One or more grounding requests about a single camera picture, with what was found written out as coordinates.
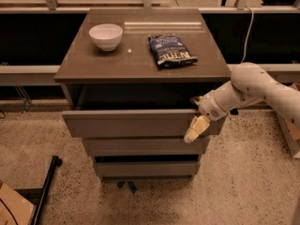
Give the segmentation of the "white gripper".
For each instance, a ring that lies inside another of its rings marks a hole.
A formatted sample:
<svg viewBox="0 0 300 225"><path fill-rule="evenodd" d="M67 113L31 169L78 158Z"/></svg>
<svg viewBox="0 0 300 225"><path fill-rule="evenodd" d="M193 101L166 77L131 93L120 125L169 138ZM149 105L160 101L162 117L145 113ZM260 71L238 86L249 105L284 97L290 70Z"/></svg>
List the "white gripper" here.
<svg viewBox="0 0 300 225"><path fill-rule="evenodd" d="M198 107L201 115L192 119L184 137L186 143L193 143L203 134L209 128L210 120L217 121L228 114L218 106L213 91L204 96L192 97L190 102Z"/></svg>

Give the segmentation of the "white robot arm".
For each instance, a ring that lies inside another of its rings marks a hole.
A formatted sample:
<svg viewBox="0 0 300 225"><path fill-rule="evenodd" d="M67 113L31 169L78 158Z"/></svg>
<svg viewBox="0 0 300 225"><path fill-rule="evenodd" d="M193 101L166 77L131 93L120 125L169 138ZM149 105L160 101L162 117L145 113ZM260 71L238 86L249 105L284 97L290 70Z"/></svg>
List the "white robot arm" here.
<svg viewBox="0 0 300 225"><path fill-rule="evenodd" d="M232 109L264 101L286 121L291 137L297 141L300 129L300 92L274 80L262 67L253 63L235 66L231 79L202 97L195 97L200 116L192 119L185 142L194 142L211 121L225 117Z"/></svg>

